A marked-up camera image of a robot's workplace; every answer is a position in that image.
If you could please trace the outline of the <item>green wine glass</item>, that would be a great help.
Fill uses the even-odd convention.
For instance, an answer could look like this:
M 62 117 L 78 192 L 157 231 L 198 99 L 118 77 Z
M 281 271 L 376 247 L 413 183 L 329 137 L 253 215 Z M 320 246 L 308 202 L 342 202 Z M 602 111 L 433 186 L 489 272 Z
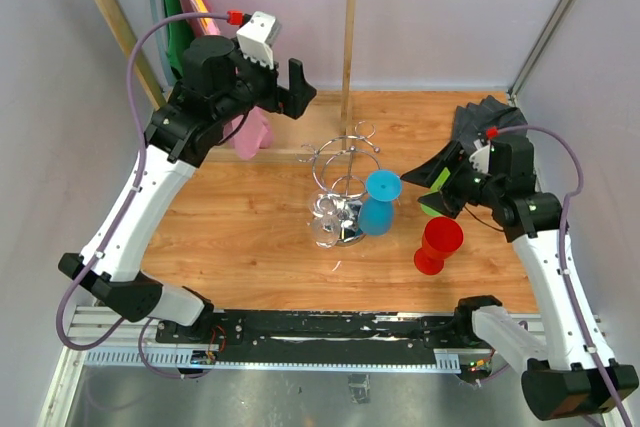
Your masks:
M 418 199 L 422 211 L 430 217 L 442 216 L 447 206 L 441 193 L 442 186 L 450 176 L 450 170 L 445 167 L 437 176 L 429 191 Z

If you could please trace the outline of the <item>red wine glass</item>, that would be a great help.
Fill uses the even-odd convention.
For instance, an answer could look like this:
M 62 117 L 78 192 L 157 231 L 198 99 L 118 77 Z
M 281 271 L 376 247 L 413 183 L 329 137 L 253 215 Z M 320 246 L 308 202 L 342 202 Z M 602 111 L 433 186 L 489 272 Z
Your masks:
M 437 275 L 463 241 L 463 230 L 455 220 L 448 217 L 432 218 L 423 230 L 421 247 L 414 254 L 415 267 L 425 275 Z

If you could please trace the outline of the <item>blue wine glass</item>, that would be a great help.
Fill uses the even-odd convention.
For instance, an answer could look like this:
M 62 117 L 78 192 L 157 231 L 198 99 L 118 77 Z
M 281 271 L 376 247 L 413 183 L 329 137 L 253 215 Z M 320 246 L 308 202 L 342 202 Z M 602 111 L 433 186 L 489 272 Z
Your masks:
M 368 197 L 359 212 L 359 228 L 366 235 L 384 235 L 392 227 L 394 202 L 402 193 L 402 181 L 394 172 L 379 169 L 369 175 L 365 187 Z

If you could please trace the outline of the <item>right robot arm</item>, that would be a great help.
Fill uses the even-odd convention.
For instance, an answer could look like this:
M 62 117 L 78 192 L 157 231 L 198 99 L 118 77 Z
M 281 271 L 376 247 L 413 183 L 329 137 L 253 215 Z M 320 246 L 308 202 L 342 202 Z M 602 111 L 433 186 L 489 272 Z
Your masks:
M 502 356 L 519 375 L 536 418 L 604 414 L 638 388 L 635 367 L 616 360 L 592 315 L 559 199 L 536 188 L 528 138 L 501 135 L 473 154 L 451 141 L 401 178 L 427 188 L 418 201 L 440 218 L 454 219 L 467 205 L 488 208 L 525 267 L 542 338 L 520 326 L 491 295 L 460 300 L 452 325 L 463 346 L 484 342 Z

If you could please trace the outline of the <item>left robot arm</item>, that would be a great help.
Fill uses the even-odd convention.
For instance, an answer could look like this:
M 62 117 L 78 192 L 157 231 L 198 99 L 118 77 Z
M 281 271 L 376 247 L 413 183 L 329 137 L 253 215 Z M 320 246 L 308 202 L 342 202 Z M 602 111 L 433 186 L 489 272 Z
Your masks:
M 301 61 L 289 60 L 289 84 L 281 87 L 275 65 L 250 59 L 238 39 L 223 36 L 197 38 L 184 51 L 182 66 L 168 103 L 145 129 L 145 159 L 134 167 L 99 232 L 81 252 L 64 254 L 59 269 L 124 319 L 174 322 L 200 343 L 214 330 L 214 318 L 205 312 L 210 304 L 142 272 L 151 237 L 209 151 L 226 142 L 226 124 L 254 107 L 297 119 L 317 91 L 306 81 Z

